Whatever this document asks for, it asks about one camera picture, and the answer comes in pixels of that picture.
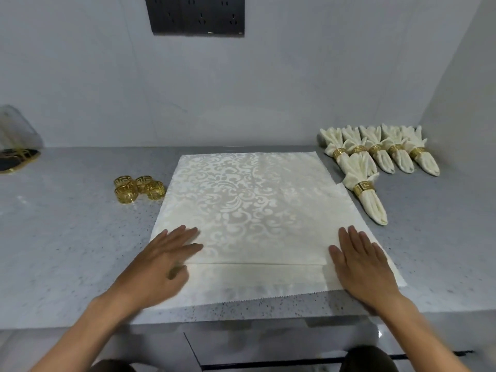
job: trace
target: electrical outlet panel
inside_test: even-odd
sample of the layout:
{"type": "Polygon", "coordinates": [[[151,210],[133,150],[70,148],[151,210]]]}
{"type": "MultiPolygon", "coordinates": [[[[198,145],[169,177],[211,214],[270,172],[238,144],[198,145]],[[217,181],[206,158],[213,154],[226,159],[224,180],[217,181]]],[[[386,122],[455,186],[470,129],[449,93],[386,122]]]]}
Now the electrical outlet panel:
{"type": "Polygon", "coordinates": [[[154,35],[245,34],[245,0],[145,0],[154,35]]]}

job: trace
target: white wall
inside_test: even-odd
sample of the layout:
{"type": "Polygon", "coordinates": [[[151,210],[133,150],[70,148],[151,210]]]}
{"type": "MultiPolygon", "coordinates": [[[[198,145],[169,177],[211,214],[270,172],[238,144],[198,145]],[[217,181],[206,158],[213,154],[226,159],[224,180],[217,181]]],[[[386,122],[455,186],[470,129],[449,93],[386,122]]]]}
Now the white wall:
{"type": "Polygon", "coordinates": [[[496,180],[495,34],[496,0],[482,0],[422,119],[437,156],[487,187],[496,180]]]}
{"type": "Polygon", "coordinates": [[[246,0],[243,38],[154,37],[144,0],[0,0],[0,104],[47,146],[311,144],[416,124],[480,0],[246,0]]]}

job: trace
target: napkin fold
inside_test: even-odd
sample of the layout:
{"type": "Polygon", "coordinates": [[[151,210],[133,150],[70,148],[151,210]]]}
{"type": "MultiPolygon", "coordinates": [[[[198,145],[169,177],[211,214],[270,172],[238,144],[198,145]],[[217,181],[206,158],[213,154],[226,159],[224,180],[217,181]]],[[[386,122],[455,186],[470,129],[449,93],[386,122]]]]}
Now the napkin fold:
{"type": "Polygon", "coordinates": [[[381,170],[388,174],[394,173],[394,163],[384,147],[384,141],[381,141],[381,127],[375,126],[360,126],[362,137],[366,138],[365,147],[369,150],[369,154],[375,159],[381,170]]]}
{"type": "Polygon", "coordinates": [[[402,126],[400,131],[401,137],[406,139],[404,146],[410,157],[428,174],[439,176],[439,166],[434,157],[430,152],[425,151],[427,138],[422,139],[422,127],[419,125],[417,129],[414,129],[412,126],[402,126]]]}
{"type": "Polygon", "coordinates": [[[370,171],[369,157],[353,154],[343,164],[346,166],[346,177],[343,180],[344,186],[357,195],[365,212],[375,223],[382,226],[387,225],[388,216],[373,186],[379,173],[375,173],[372,176],[367,175],[367,172],[370,171]]]}
{"type": "Polygon", "coordinates": [[[382,124],[382,136],[384,137],[384,147],[400,167],[400,170],[407,174],[415,171],[413,162],[405,150],[404,142],[406,138],[401,138],[400,127],[382,124]]]}
{"type": "Polygon", "coordinates": [[[340,128],[329,128],[328,130],[321,129],[320,135],[326,141],[327,147],[325,154],[334,158],[338,163],[339,168],[346,173],[344,162],[349,158],[346,150],[343,148],[343,134],[340,128]]]}
{"type": "Polygon", "coordinates": [[[343,149],[346,150],[346,153],[349,156],[358,154],[366,157],[369,160],[367,176],[376,174],[377,166],[365,147],[365,141],[367,139],[362,139],[360,137],[360,131],[358,128],[352,128],[350,125],[347,125],[346,128],[341,129],[341,132],[343,134],[343,139],[345,140],[343,143],[343,149]]]}

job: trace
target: left hand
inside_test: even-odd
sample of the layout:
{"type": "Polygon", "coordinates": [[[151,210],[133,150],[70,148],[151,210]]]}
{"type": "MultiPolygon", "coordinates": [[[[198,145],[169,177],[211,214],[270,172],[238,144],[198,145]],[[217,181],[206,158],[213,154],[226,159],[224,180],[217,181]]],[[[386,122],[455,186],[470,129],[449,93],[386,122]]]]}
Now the left hand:
{"type": "Polygon", "coordinates": [[[184,245],[197,233],[197,228],[187,230],[184,225],[170,233],[162,231],[102,296],[117,301],[128,316],[175,296],[189,278],[183,263],[203,248],[184,245]]]}

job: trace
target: countertop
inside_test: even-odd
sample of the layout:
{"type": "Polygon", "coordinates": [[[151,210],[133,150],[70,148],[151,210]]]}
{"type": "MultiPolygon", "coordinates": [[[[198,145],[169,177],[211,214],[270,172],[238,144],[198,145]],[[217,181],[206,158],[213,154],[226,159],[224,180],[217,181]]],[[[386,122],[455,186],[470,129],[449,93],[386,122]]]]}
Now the countertop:
{"type": "MultiPolygon", "coordinates": [[[[70,326],[147,244],[161,201],[119,204],[112,181],[152,175],[168,184],[183,154],[317,151],[336,182],[335,162],[315,146],[58,148],[0,176],[0,329],[70,326]]],[[[370,229],[408,283],[422,312],[496,309],[495,209],[468,177],[440,165],[381,172],[376,191],[389,224],[370,229]]],[[[291,319],[367,314],[344,291],[167,311],[133,324],[291,319]]]]}

